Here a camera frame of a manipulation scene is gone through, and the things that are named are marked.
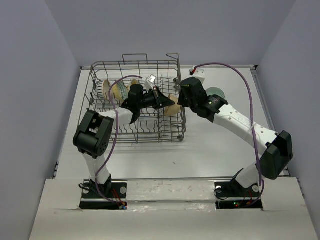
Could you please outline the yellow blue sun bowl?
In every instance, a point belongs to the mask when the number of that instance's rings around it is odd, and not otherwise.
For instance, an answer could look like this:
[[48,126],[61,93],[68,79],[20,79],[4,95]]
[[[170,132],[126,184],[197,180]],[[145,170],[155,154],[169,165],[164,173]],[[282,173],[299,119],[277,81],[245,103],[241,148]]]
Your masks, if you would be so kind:
[[118,101],[123,102],[126,100],[128,98],[128,93],[128,88],[123,80],[119,81],[111,88],[111,96]]

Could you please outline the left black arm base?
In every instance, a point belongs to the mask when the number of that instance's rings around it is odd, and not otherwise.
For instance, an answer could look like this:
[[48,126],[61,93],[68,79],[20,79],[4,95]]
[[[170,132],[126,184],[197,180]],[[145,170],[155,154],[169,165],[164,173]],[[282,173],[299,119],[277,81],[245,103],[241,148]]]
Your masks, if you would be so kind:
[[127,210],[128,183],[110,178],[105,184],[85,179],[78,184],[81,189],[79,208],[82,210]]

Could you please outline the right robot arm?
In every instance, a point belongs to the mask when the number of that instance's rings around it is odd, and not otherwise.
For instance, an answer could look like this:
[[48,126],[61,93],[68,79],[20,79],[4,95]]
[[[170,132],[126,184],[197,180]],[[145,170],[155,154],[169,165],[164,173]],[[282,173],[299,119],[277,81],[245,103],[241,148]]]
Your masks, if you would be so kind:
[[250,120],[238,112],[223,97],[208,95],[195,77],[180,84],[178,104],[188,107],[199,117],[232,132],[258,152],[258,159],[239,170],[230,183],[222,188],[226,194],[242,196],[260,180],[276,180],[293,158],[292,136],[277,133]]

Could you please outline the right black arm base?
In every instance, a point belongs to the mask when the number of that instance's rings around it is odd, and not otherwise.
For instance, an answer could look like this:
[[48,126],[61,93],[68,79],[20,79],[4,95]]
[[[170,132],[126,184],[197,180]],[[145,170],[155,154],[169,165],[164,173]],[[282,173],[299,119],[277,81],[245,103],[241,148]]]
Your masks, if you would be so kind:
[[257,183],[249,188],[243,188],[240,185],[233,189],[231,181],[216,181],[213,194],[216,198],[217,210],[263,209],[261,192]]

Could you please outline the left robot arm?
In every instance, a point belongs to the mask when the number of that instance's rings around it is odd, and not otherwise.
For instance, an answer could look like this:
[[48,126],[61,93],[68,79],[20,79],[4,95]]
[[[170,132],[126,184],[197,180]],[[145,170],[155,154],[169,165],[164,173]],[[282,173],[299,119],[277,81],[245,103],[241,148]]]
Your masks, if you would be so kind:
[[88,110],[73,137],[73,145],[84,157],[90,173],[89,186],[81,187],[104,198],[110,194],[112,176],[107,169],[118,139],[119,127],[135,123],[141,110],[155,110],[175,105],[158,87],[145,90],[140,84],[130,87],[121,106],[98,113]]

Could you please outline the white pink rimmed bowl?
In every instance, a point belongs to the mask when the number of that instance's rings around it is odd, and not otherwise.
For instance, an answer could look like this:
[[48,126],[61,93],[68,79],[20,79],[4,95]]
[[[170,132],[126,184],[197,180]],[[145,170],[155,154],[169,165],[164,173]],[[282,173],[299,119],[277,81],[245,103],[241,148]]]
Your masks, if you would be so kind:
[[96,85],[96,92],[100,99],[109,100],[110,83],[107,79],[100,80]]

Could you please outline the teal ceramic bowl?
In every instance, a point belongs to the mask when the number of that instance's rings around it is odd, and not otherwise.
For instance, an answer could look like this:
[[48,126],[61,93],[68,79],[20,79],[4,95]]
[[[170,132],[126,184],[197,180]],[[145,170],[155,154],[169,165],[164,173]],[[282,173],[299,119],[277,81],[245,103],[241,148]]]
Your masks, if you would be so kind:
[[220,98],[225,98],[225,93],[218,87],[210,87],[206,90],[208,96],[217,95]]

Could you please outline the leaf patterned white bowl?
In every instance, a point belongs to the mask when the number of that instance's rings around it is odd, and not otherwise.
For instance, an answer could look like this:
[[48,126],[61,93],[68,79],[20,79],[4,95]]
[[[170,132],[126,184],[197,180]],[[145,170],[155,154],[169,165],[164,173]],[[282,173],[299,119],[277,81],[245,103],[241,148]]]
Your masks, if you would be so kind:
[[139,81],[137,79],[132,79],[128,84],[127,88],[130,89],[132,85],[136,85],[136,84],[139,84]]

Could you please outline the tan orange bowl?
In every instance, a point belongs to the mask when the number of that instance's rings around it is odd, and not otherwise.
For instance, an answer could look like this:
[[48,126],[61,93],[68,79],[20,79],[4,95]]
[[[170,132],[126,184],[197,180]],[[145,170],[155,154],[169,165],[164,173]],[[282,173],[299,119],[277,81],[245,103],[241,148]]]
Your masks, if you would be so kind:
[[179,99],[174,95],[169,94],[168,98],[174,102],[174,105],[165,107],[164,115],[167,117],[172,117],[177,115],[181,110],[181,105],[178,104]]

